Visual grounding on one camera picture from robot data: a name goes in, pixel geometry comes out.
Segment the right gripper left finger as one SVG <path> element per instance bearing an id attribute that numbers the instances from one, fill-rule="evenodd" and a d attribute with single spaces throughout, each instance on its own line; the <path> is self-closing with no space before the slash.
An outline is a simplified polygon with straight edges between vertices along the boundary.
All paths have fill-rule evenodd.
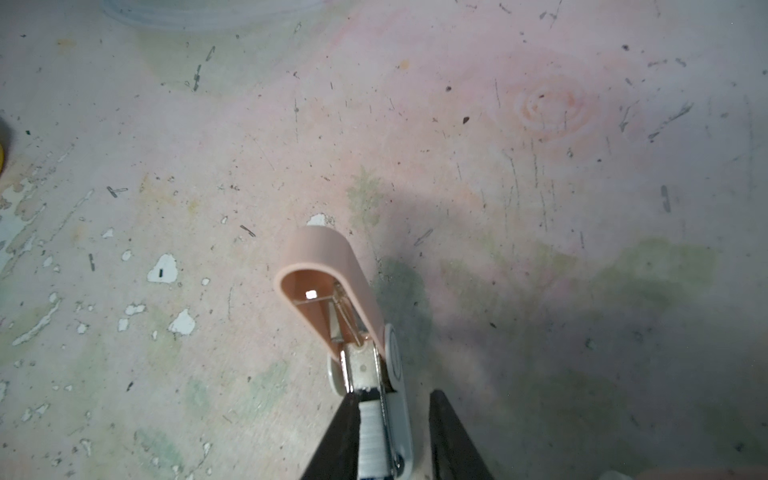
<path id="1" fill-rule="evenodd" d="M 317 446 L 302 480 L 357 480 L 360 450 L 360 397 L 347 393 Z"/>

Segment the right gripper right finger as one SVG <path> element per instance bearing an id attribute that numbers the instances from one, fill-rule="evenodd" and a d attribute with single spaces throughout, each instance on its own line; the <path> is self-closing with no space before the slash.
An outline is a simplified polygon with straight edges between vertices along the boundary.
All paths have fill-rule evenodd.
<path id="1" fill-rule="evenodd" d="M 442 390 L 433 390 L 430 394 L 429 432 L 434 479 L 493 478 Z"/>

